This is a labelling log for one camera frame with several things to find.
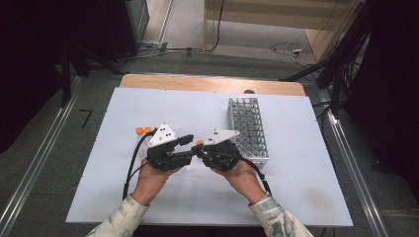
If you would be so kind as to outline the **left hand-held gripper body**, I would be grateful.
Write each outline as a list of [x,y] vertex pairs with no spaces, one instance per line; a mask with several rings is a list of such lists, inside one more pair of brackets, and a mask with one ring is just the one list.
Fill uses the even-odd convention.
[[153,134],[149,141],[146,159],[148,163],[157,170],[169,171],[190,165],[192,157],[173,159],[175,147],[178,144],[178,137],[173,129],[163,122]]

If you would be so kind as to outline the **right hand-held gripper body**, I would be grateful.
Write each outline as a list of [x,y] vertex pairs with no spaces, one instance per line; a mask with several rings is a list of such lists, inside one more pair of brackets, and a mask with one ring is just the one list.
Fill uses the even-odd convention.
[[209,156],[207,167],[225,172],[231,170],[239,161],[241,154],[232,138],[238,136],[238,130],[216,128],[204,141],[204,154]]

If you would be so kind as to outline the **person's left hand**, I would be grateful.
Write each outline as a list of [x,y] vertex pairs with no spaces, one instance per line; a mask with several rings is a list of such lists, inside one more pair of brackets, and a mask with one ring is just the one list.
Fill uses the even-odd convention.
[[168,179],[178,171],[179,168],[169,171],[160,171],[154,169],[146,159],[142,159],[137,184],[130,196],[141,205],[150,205]]

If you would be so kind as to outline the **person's right hand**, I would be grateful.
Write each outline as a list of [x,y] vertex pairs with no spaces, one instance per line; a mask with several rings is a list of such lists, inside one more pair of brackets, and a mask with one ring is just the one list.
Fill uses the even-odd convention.
[[254,169],[244,161],[239,161],[231,170],[225,172],[213,171],[223,176],[250,204],[257,203],[265,195]]

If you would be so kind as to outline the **white board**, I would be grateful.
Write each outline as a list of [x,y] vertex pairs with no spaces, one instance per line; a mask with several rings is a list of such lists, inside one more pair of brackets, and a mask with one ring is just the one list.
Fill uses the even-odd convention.
[[[118,88],[114,91],[66,220],[94,223],[123,200],[136,128],[162,122],[179,136],[208,138],[226,128],[227,93]],[[304,96],[261,95],[269,160],[262,172],[280,205],[307,226],[350,226],[353,221]],[[200,159],[172,175],[143,219],[146,224],[257,223],[248,201]]]

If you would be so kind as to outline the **wooden table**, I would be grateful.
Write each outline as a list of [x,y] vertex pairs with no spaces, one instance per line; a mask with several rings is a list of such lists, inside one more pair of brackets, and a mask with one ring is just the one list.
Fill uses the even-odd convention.
[[305,95],[302,85],[296,82],[264,81],[215,76],[127,74],[123,77],[120,86],[123,88],[222,93],[244,93],[245,91],[252,91],[258,95]]

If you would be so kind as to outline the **dark cabinet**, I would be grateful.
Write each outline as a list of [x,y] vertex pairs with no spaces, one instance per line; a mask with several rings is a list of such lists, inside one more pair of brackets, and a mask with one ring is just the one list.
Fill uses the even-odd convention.
[[111,40],[111,59],[138,52],[150,20],[146,0],[101,0]]

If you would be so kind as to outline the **black metal stand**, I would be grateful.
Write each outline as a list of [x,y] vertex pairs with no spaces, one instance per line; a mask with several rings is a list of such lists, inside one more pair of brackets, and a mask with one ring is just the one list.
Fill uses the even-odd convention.
[[61,49],[62,100],[60,106],[62,108],[68,104],[71,98],[70,66],[73,66],[79,76],[88,77],[91,69],[86,61],[87,58],[93,59],[116,74],[127,74],[127,71],[122,71],[87,47],[77,43],[65,43]]

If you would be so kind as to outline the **light wooden desk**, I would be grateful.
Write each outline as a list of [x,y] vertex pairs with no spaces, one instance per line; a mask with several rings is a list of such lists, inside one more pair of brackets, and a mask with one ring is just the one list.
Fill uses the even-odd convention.
[[366,0],[205,0],[202,49],[215,11],[226,22],[305,29],[315,58],[322,60],[365,6]]

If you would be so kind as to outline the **dark curtain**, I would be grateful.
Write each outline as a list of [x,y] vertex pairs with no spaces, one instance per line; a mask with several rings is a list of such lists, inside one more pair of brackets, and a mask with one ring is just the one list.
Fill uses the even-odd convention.
[[377,0],[371,37],[344,105],[373,154],[419,201],[419,0]]
[[62,87],[56,0],[0,0],[0,154]]

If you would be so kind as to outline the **metal floor rail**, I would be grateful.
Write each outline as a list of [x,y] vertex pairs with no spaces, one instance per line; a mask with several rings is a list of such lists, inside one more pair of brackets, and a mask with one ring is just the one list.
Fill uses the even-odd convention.
[[29,168],[25,172],[18,186],[12,192],[9,200],[6,202],[6,206],[0,216],[0,237],[8,237],[10,231],[12,230],[17,217],[19,216],[45,162],[48,159],[56,139],[60,135],[62,128],[79,97],[80,90],[85,81],[86,79],[80,76],[77,76],[74,79],[71,85],[72,95],[66,105],[59,109],[52,125],[42,141],[42,144],[30,163]]
[[331,111],[328,111],[326,115],[374,237],[389,237],[376,202],[347,140],[341,121]]

